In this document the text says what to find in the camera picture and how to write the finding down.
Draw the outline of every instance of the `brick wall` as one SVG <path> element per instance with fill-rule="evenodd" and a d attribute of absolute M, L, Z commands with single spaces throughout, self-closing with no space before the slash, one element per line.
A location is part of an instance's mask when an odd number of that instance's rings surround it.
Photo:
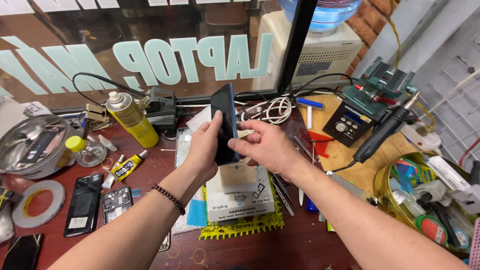
<path fill-rule="evenodd" d="M 396 7 L 399 2 L 400 0 L 394 0 L 394 6 Z M 365 43 L 347 69 L 348 75 L 353 74 L 380 31 L 388 23 L 390 11 L 390 0 L 362 0 L 358 12 L 347 20 L 347 24 Z"/>

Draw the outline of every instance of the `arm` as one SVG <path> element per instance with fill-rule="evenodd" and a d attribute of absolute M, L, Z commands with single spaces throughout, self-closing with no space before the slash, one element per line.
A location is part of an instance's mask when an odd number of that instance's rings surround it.
<path fill-rule="evenodd" d="M 332 181 L 295 149 L 280 128 L 260 121 L 238 127 L 255 132 L 247 141 L 231 139 L 228 146 L 302 189 L 363 269 L 469 269 L 441 246 Z"/>
<path fill-rule="evenodd" d="M 218 170 L 214 158 L 221 124 L 222 114 L 217 111 L 212 122 L 193 133 L 185 162 L 158 184 L 183 206 Z M 153 190 L 67 251 L 50 269 L 147 269 L 179 215 L 172 201 Z"/>

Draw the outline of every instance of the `finger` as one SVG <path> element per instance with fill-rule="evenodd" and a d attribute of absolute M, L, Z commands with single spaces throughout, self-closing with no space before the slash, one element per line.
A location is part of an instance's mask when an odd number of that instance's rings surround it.
<path fill-rule="evenodd" d="M 255 145 L 245 140 L 232 138 L 228 140 L 228 147 L 235 152 L 248 157 L 252 157 L 251 155 L 255 153 Z"/>
<path fill-rule="evenodd" d="M 205 131 L 207 131 L 209 126 L 210 126 L 210 122 L 205 122 L 201 126 L 199 126 L 197 128 L 197 131 L 195 131 L 195 132 L 204 133 Z"/>
<path fill-rule="evenodd" d="M 253 144 L 259 144 L 262 141 L 262 135 L 258 132 L 248 134 L 245 139 Z"/>
<path fill-rule="evenodd" d="M 263 134 L 269 128 L 272 128 L 272 125 L 259 120 L 248 120 L 248 121 L 243 121 L 237 124 L 238 130 L 253 129 L 254 131 L 260 134 Z"/>
<path fill-rule="evenodd" d="M 223 122 L 222 112 L 220 110 L 216 110 L 215 115 L 213 116 L 213 119 L 210 122 L 210 126 L 208 127 L 208 133 L 211 133 L 216 137 L 218 134 L 218 130 L 220 130 L 220 127 L 222 126 L 222 122 Z"/>
<path fill-rule="evenodd" d="M 254 159 L 251 159 L 247 162 L 247 166 L 252 167 L 252 166 L 257 166 L 258 162 Z"/>

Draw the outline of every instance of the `yellow bottle cap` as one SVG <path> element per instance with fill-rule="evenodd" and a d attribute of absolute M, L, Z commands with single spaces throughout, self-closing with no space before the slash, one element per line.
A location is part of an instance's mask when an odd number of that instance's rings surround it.
<path fill-rule="evenodd" d="M 87 142 L 79 136 L 72 136 L 67 139 L 65 146 L 73 152 L 80 152 L 87 146 Z"/>

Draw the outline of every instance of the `adhesive tape roll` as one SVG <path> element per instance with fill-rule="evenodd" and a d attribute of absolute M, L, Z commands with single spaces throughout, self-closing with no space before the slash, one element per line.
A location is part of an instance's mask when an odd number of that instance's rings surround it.
<path fill-rule="evenodd" d="M 27 213 L 27 206 L 32 198 L 38 193 L 49 190 L 53 194 L 53 200 L 50 207 L 40 215 L 31 217 Z M 35 228 L 47 223 L 52 219 L 59 211 L 65 201 L 65 188 L 53 180 L 44 180 L 34 184 L 25 190 L 22 201 L 17 204 L 13 210 L 12 219 L 15 225 L 22 228 Z"/>

